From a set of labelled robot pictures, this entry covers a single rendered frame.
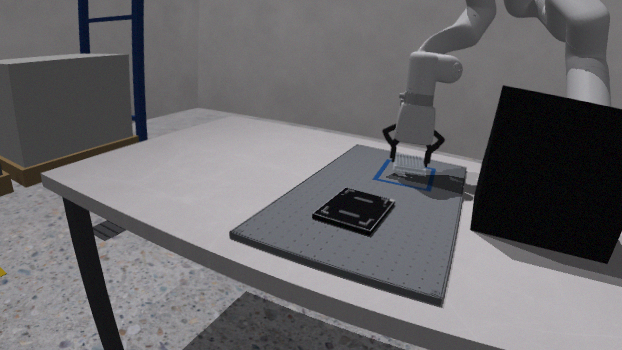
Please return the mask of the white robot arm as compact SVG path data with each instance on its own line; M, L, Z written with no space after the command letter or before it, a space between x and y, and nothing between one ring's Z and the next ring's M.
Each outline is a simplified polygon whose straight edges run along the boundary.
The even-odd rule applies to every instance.
M432 106L436 81L454 83L461 77L461 62L444 54L476 45L496 16L495 0L466 4L454 25L411 53L400 105ZM504 5L514 17L538 18L553 37L566 42L566 98L611 107L606 62L610 14L600 0L546 0L546 11L545 0L504 0Z

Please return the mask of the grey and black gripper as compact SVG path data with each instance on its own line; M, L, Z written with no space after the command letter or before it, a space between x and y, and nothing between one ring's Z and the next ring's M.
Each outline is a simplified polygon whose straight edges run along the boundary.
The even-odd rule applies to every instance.
M403 104L402 104L403 103ZM442 145L445 141L435 128L435 108L432 106L419 106L406 102L400 105L397 122L383 129L384 137L391 146L390 158L395 161L396 145L400 142L426 145L424 164L430 164L431 154ZM429 115L432 115L429 118ZM389 132L395 130L395 138L389 136ZM438 141L433 144L433 136ZM426 160L425 160L426 159Z

